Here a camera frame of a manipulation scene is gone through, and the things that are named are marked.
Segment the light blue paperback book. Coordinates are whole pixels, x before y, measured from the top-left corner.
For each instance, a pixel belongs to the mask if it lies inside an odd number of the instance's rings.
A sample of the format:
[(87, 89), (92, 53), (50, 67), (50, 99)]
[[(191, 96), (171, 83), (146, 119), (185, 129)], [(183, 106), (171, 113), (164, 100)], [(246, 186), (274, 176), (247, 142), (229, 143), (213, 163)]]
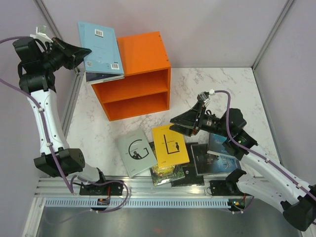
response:
[(92, 50), (84, 58), (85, 72), (124, 75), (115, 30), (83, 21), (78, 29), (81, 46)]

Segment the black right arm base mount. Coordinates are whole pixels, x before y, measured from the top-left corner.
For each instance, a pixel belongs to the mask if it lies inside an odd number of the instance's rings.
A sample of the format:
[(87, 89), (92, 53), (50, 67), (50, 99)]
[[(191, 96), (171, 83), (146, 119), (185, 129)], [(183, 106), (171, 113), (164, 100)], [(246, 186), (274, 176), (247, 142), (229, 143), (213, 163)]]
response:
[(213, 196), (241, 197), (245, 194), (239, 189), (237, 182), (227, 180), (212, 180), (209, 182), (209, 184)]

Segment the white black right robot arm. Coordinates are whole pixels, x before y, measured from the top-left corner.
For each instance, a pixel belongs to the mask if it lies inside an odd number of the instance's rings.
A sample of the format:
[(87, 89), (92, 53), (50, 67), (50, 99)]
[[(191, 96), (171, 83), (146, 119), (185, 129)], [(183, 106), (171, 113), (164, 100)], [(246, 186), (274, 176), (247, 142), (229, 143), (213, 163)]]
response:
[(266, 183), (256, 181), (242, 170), (232, 172), (225, 182), (226, 190), (240, 191), (273, 206), (294, 228), (304, 232), (316, 221), (316, 187), (300, 179), (268, 157), (257, 141), (244, 131), (246, 121), (240, 109), (230, 108), (221, 118), (206, 111), (203, 101), (170, 120), (170, 130), (192, 136), (200, 130), (226, 138), (223, 142), (229, 155), (259, 172)]

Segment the dark blue Robinson Crusoe book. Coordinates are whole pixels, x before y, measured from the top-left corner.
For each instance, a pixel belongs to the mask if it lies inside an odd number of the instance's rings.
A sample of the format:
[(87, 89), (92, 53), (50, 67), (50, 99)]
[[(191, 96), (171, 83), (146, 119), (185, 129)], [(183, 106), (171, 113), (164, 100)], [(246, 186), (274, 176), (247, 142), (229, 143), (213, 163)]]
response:
[(85, 72), (85, 78), (88, 84), (97, 84), (117, 79), (123, 79), (124, 75)]

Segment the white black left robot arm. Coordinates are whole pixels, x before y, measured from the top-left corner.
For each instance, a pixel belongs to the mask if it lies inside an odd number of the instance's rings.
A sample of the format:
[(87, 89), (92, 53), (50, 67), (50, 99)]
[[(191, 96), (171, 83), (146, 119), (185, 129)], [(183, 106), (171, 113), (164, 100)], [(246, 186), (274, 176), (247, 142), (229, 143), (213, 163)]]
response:
[(18, 64), (19, 87), (28, 97), (35, 115), (40, 138), (40, 156), (34, 159), (37, 169), (51, 177), (66, 178), (77, 175), (91, 181), (91, 189), (103, 195), (108, 189), (101, 171), (88, 165), (78, 148), (70, 148), (62, 130), (57, 112), (54, 72), (64, 67), (72, 70), (91, 53), (59, 38), (40, 41), (24, 37), (13, 43), (20, 58)]

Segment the yellow Little Prince book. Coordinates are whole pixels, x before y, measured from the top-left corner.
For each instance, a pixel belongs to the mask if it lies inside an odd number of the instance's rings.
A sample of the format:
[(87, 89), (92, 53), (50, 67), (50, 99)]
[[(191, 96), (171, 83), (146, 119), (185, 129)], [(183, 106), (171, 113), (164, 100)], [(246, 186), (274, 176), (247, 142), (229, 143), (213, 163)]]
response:
[(190, 161), (182, 134), (172, 131), (172, 124), (152, 129), (159, 168), (185, 164)]

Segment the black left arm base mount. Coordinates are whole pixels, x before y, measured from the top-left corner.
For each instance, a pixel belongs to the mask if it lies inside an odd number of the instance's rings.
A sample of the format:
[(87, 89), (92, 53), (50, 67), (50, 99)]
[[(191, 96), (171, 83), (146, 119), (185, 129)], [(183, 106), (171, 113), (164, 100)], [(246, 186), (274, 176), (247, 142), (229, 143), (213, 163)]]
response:
[(110, 181), (109, 184), (97, 186), (93, 184), (81, 184), (79, 194), (81, 196), (121, 196), (123, 192), (123, 184)]

